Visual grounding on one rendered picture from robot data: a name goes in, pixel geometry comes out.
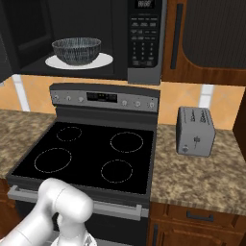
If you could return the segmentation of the white microwave turntable plate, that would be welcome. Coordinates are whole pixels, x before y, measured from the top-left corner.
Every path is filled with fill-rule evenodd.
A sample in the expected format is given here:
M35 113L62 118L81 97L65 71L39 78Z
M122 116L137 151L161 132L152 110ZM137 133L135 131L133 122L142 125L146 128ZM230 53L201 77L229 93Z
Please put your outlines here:
M106 66L113 62L113 57L111 55L100 53L98 57L91 63L85 65L69 65L61 61L56 55L48 58L45 63L53 68L63 69L63 70L86 70L94 69Z

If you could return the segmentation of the grey patterned bowl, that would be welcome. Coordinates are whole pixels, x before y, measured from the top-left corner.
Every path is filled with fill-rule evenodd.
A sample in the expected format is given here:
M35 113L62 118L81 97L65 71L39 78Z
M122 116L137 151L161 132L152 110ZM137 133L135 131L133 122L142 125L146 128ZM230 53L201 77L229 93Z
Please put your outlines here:
M101 51L101 40L94 37L70 37L52 43L55 55L68 65L92 63Z

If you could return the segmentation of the black microwave oven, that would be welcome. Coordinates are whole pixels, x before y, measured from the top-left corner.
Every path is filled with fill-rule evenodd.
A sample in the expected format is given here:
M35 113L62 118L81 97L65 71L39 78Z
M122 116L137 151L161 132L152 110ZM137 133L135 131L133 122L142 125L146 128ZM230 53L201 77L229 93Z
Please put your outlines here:
M160 83L167 0L2 0L22 75ZM86 70L48 66L52 43L96 37L113 62Z

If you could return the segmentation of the brown base cupboard door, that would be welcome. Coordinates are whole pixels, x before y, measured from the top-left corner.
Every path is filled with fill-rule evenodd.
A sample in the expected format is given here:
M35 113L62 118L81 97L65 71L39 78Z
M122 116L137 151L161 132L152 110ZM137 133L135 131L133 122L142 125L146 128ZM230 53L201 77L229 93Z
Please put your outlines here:
M147 246L152 246L154 224L159 226L157 246L241 246L244 236L232 231L150 219Z

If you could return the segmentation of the microwave door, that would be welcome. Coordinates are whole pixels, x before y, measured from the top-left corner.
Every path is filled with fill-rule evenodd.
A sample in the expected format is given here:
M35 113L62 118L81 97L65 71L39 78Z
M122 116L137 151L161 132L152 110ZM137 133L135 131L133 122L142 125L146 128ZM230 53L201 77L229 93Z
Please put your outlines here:
M16 49L13 43L10 26L0 0L0 84L20 71Z

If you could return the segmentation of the black stove with hob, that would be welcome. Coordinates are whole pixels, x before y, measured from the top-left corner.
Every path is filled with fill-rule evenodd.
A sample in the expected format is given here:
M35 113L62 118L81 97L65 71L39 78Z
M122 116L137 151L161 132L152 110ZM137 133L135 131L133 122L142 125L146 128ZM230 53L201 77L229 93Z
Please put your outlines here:
M149 88L53 84L56 119L7 175L10 187L38 190L62 180L92 200L149 209L160 94ZM34 203L15 201L20 217ZM86 228L98 246L146 246L139 221L93 213Z

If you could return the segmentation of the silver toaster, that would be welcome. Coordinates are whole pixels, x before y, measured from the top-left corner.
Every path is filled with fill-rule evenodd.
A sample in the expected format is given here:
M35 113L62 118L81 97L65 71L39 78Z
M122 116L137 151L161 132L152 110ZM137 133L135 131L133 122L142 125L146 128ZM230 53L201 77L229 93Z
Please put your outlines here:
M180 155L209 157L215 129L207 108L179 107L176 151Z

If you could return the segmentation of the dark brown tall cupboard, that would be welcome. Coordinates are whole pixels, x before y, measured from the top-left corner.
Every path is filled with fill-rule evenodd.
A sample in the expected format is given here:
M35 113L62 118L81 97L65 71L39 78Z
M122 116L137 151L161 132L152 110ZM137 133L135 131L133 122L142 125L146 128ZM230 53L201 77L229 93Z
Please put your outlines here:
M233 132L242 156L246 160L246 89L234 122Z

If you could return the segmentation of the brown wooden drawer front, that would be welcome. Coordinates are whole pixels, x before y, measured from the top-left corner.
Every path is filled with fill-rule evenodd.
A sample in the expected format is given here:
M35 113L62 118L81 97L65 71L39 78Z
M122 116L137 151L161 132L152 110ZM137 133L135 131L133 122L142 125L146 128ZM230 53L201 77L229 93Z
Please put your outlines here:
M206 209L187 208L152 202L150 215L154 218L189 224L205 225L234 233L246 233L246 216Z

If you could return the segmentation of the brown wooden base cupboard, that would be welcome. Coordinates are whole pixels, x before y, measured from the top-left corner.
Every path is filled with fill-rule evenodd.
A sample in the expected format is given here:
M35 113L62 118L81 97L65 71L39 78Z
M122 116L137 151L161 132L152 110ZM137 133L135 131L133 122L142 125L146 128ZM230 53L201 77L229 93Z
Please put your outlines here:
M8 197L9 185L6 179L0 179L0 239L6 236L19 222L15 200Z

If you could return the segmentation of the brown wall cupboard door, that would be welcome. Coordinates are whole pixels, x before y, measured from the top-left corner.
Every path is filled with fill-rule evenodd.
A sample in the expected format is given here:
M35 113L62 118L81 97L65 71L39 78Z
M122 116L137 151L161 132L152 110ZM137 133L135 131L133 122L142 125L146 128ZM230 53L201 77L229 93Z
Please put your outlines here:
M183 4L176 69L171 69L177 4ZM167 0L162 78L246 86L246 0Z

